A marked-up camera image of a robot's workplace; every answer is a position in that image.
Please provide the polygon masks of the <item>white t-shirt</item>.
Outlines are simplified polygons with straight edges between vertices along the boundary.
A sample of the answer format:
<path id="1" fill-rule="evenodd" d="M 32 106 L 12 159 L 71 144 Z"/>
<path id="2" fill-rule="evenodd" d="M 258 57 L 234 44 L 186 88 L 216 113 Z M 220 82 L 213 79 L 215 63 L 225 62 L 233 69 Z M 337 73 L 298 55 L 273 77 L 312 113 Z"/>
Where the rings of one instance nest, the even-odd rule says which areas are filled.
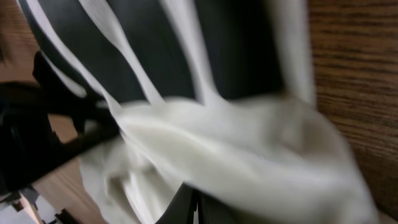
<path id="1" fill-rule="evenodd" d="M 20 1 L 40 52 L 120 135 L 81 157 L 108 223 L 155 223 L 182 184 L 239 223 L 377 223 L 317 111 L 305 1 Z"/>

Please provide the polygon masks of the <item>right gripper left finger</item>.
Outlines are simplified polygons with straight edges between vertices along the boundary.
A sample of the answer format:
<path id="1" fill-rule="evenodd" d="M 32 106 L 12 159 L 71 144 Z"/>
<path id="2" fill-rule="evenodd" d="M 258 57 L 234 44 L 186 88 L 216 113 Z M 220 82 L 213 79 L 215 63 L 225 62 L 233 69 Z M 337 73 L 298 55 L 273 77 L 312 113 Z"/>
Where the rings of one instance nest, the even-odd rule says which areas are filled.
<path id="1" fill-rule="evenodd" d="M 193 224 L 197 210 L 197 191 L 182 184 L 164 214 L 155 224 Z"/>

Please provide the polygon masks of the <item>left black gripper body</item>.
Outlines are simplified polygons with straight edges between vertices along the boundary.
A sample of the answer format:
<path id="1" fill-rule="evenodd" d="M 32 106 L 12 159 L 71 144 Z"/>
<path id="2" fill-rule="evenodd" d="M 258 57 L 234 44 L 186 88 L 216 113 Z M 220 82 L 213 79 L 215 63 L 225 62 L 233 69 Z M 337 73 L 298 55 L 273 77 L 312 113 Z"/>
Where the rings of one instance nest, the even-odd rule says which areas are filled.
<path id="1" fill-rule="evenodd" d="M 41 53 L 34 57 L 35 83 L 1 83 L 1 192 L 27 187 L 98 144 L 119 135 L 99 96 L 74 95 Z M 70 117 L 78 136 L 62 143 L 49 114 Z"/>

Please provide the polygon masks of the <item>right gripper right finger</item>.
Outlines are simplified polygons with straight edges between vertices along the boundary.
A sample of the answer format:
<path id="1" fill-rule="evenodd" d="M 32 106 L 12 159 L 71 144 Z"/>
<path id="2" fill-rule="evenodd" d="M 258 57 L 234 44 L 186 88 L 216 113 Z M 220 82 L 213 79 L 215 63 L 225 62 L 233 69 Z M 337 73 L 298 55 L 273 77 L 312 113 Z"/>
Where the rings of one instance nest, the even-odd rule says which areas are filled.
<path id="1" fill-rule="evenodd" d="M 239 224 L 236 214 L 217 199 L 198 193 L 199 224 Z"/>

